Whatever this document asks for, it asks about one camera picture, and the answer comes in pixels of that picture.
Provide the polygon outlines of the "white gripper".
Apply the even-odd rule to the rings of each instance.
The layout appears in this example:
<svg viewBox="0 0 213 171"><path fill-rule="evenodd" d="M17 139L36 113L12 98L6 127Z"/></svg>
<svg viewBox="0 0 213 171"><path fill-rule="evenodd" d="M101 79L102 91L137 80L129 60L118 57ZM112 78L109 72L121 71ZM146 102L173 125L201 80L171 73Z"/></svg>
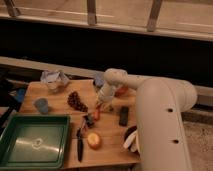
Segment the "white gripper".
<svg viewBox="0 0 213 171"><path fill-rule="evenodd" d="M116 91L116 85L110 84L105 82L104 85L101 87L100 91L98 92L98 100L96 102L96 109L101 108L103 102L106 102L103 106L104 112L112 112L114 110L113 105L111 102Z"/></svg>

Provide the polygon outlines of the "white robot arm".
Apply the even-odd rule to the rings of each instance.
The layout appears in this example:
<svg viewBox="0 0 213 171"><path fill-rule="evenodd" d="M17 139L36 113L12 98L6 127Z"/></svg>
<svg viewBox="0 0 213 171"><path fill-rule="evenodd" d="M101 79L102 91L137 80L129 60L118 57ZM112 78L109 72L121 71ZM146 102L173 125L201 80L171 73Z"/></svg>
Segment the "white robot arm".
<svg viewBox="0 0 213 171"><path fill-rule="evenodd" d="M113 99L116 86L136 90L136 121L143 171L192 171L181 113L197 101L197 91L188 81L128 74L110 68L98 101Z"/></svg>

